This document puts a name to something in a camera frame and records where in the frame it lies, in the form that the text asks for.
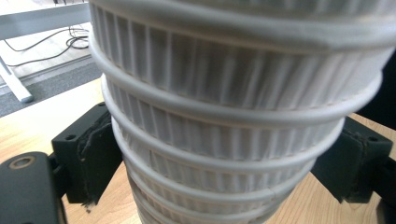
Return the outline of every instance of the white desk leg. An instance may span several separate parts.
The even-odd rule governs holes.
[[[0,76],[7,83],[9,88],[12,90],[14,95],[22,103],[29,103],[33,101],[32,94],[26,90],[22,85],[21,81],[8,69],[7,65],[4,63],[3,59],[0,57]]]

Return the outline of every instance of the white plastic object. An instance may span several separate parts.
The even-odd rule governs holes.
[[[164,142],[143,132],[131,121],[129,121],[125,117],[125,115],[118,109],[117,105],[114,104],[111,95],[108,94],[108,89],[106,88],[106,80],[104,78],[102,80],[102,89],[106,105],[113,118],[115,119],[113,125],[115,126],[115,129],[119,130],[119,132],[122,134],[122,137],[126,138],[124,140],[126,144],[129,144],[129,141],[137,140],[141,144],[141,146],[144,146],[148,150],[151,150],[151,152],[148,154],[150,157],[152,156],[152,153],[158,153],[173,161],[184,161],[190,166],[210,169],[210,171],[226,173],[237,172],[241,174],[249,172],[259,174],[262,172],[262,170],[274,171],[285,167],[293,167],[295,165],[299,165],[319,156],[321,153],[324,152],[324,150],[327,149],[327,147],[331,146],[341,132],[344,123],[341,120],[336,128],[329,132],[328,136],[324,138],[322,142],[313,147],[306,148],[304,151],[293,156],[279,157],[265,161],[220,160],[180,150],[178,148],[169,146]]]
[[[380,76],[393,49],[292,54],[174,34],[111,12],[97,17],[97,44],[125,74],[191,99],[247,109],[307,109],[345,100]]]
[[[104,87],[130,122],[146,133],[181,150],[233,161],[261,161],[293,156],[320,142],[340,123],[312,126],[256,128],[213,124],[178,116],[136,99],[103,77]]]
[[[276,200],[281,195],[289,194],[315,163],[315,160],[307,162],[297,175],[272,188],[235,194],[216,193],[189,188],[158,174],[128,148],[120,130],[115,129],[114,134],[123,153],[129,176],[137,185],[144,183],[147,188],[154,190],[167,201],[203,213],[242,213]]]
[[[170,33],[252,49],[298,54],[335,53],[388,48],[396,44],[394,14],[337,20],[340,18],[252,15],[251,10],[235,11],[228,7],[199,6],[178,0],[92,0],[90,4],[93,22],[97,23],[94,30],[106,26],[97,20],[105,18],[95,11],[102,10],[107,17],[118,16],[127,22]]]
[[[110,111],[115,117],[119,115],[114,113],[113,108]],[[124,119],[119,121],[122,125],[127,122]],[[129,150],[134,151],[147,167],[186,186],[216,192],[246,192],[271,188],[297,175],[306,162],[314,160],[335,141],[343,124],[340,122],[322,143],[291,157],[267,161],[228,161],[169,147],[133,127],[133,124],[125,125],[124,127],[128,127],[128,132],[125,132],[115,120],[113,122],[114,129],[120,129]]]
[[[374,80],[357,95],[337,104],[314,107],[305,110],[248,110],[194,101],[152,87],[136,78],[125,75],[117,66],[95,46],[94,37],[90,38],[92,57],[106,74],[106,77],[119,88],[132,94],[149,105],[169,111],[188,119],[196,119],[225,126],[259,128],[287,128],[308,126],[340,119],[362,108],[376,94],[382,76]]]
[[[288,17],[302,16],[320,19],[326,17],[356,20],[365,18],[386,18],[396,11],[396,2],[392,0],[184,0],[194,4],[212,7],[227,7],[234,10],[248,10],[261,14],[282,14]]]
[[[230,214],[224,216],[222,214],[199,213],[193,210],[180,207],[174,203],[166,201],[151,189],[145,188],[141,190],[134,181],[131,181],[134,195],[139,201],[147,201],[155,210],[161,212],[165,217],[183,224],[248,224],[256,220],[258,217],[270,217],[279,207],[282,201],[270,202],[262,207],[247,211],[240,214]]]

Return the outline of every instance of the black bracket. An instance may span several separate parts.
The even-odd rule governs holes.
[[[52,140],[54,153],[29,152],[0,165],[0,223],[66,223],[61,201],[99,202],[122,156],[104,103]]]

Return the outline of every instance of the wooden desk surface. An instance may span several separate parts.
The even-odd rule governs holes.
[[[0,118],[0,163],[28,151],[50,154],[51,139],[102,101],[98,79]],[[357,115],[352,117],[396,142],[395,131]],[[396,158],[395,147],[391,157]],[[378,202],[375,194],[368,204],[340,204],[309,174],[267,224],[381,223],[376,216]],[[80,204],[69,204],[65,197],[64,205],[70,224],[141,223],[124,165],[114,175],[99,204],[90,208],[90,213]]]

